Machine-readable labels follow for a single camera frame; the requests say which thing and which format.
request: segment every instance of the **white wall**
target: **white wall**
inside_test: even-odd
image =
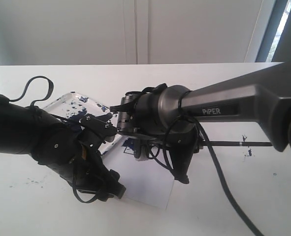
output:
[[[274,2],[0,0],[0,65],[250,62]]]

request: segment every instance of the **black cylinder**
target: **black cylinder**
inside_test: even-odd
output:
[[[42,132],[63,125],[47,112],[0,102],[0,152],[30,154]]]

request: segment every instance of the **table surface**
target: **table surface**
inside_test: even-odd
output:
[[[45,75],[55,84],[49,101],[76,91],[106,105],[125,92],[160,83],[191,90],[272,66],[273,63],[0,66],[0,93],[17,98],[26,81]],[[45,81],[31,84],[27,106],[44,97]],[[267,141],[256,123],[204,123],[211,140]],[[228,185],[240,206],[266,236],[291,235],[291,150],[271,147],[216,147]],[[126,198],[81,204],[69,185],[27,155],[0,154],[0,236],[2,235],[184,235],[251,236],[221,188],[204,149],[189,167],[190,184],[175,182],[165,210]]]

